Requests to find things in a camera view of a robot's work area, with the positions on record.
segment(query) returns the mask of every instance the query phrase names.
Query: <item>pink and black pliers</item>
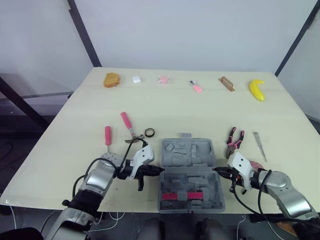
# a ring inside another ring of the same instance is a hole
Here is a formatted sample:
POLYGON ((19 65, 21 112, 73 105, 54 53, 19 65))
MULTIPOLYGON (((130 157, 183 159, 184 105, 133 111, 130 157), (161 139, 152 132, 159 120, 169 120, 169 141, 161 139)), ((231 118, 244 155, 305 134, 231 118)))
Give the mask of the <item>pink and black pliers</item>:
POLYGON ((244 140, 245 131, 241 131, 239 140, 236 142, 233 142, 233 135, 234 135, 234 132, 236 131, 236 129, 237 128, 235 126, 232 128, 232 130, 229 134, 228 141, 226 142, 226 144, 228 144, 228 147, 225 152, 225 156, 227 159, 229 159, 229 157, 235 152, 236 149, 240 148, 240 145, 241 145, 242 141, 244 140))

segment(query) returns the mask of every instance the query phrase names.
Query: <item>white cube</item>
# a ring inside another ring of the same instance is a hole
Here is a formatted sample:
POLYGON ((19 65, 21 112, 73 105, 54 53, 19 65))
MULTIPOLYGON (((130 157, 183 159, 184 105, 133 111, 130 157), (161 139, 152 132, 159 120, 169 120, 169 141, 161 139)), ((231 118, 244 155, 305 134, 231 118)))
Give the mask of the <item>white cube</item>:
POLYGON ((135 84, 138 84, 141 82, 141 78, 139 76, 133 76, 132 77, 132 80, 135 84))

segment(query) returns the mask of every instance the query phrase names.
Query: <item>gray toolbox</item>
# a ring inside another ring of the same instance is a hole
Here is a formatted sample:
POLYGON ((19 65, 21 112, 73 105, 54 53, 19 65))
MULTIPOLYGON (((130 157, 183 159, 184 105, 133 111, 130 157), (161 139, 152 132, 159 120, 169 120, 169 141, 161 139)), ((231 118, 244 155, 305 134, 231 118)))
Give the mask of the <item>gray toolbox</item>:
POLYGON ((221 213, 225 210, 220 178, 212 169, 216 158, 212 141, 165 138, 162 142, 158 210, 160 213, 221 213))

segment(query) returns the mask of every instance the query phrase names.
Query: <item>tape roll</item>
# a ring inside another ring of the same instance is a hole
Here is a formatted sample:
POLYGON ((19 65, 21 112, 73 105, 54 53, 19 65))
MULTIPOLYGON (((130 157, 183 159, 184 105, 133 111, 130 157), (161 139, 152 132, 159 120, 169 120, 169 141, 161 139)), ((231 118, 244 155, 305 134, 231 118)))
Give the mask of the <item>tape roll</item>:
POLYGON ((152 138, 155 135, 155 130, 153 128, 147 128, 146 130, 144 130, 144 135, 147 138, 152 138))

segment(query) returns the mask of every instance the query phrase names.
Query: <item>toy banana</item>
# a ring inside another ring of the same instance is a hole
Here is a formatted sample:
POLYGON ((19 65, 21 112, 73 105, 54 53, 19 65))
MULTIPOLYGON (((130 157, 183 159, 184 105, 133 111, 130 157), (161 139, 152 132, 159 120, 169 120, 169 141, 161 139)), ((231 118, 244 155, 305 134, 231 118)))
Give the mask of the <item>toy banana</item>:
POLYGON ((254 79, 250 82, 249 88, 250 91, 252 92, 253 96, 255 96, 256 99, 259 101, 264 101, 265 96, 263 92, 258 88, 258 84, 263 84, 264 81, 261 81, 259 79, 254 79))

